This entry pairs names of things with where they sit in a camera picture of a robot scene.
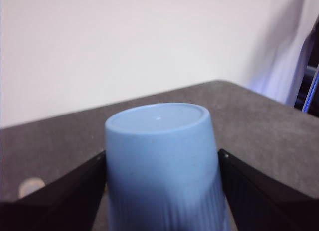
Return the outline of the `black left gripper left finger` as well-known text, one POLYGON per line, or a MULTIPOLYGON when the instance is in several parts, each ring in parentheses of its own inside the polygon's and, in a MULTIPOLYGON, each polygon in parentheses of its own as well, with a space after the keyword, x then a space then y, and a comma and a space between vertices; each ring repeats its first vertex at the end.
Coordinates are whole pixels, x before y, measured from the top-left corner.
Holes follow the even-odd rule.
POLYGON ((2 231, 90 231, 106 186, 104 151, 45 187, 1 202, 2 231))

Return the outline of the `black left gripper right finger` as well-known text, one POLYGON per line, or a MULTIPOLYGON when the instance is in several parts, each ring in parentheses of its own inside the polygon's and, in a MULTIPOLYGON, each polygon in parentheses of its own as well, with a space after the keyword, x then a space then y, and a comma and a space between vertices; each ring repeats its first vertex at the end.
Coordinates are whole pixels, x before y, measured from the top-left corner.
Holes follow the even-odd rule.
POLYGON ((319 201, 218 151, 223 191, 240 231, 317 231, 319 201))

